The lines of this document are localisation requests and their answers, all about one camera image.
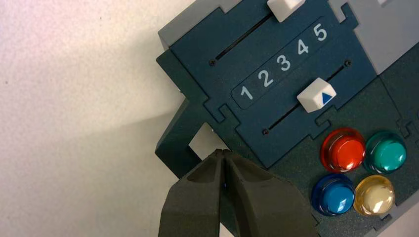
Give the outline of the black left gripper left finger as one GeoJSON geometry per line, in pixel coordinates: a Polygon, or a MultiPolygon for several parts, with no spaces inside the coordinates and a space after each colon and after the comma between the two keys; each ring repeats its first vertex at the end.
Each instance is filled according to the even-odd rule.
{"type": "Polygon", "coordinates": [[[160,237],[217,237],[225,156],[216,149],[170,188],[163,205],[160,237]]]}

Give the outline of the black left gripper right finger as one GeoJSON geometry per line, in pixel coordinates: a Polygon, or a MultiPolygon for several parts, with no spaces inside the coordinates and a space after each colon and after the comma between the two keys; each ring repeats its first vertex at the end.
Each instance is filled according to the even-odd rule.
{"type": "Polygon", "coordinates": [[[295,185],[230,150],[223,155],[238,236],[318,236],[310,206],[295,185]]]}

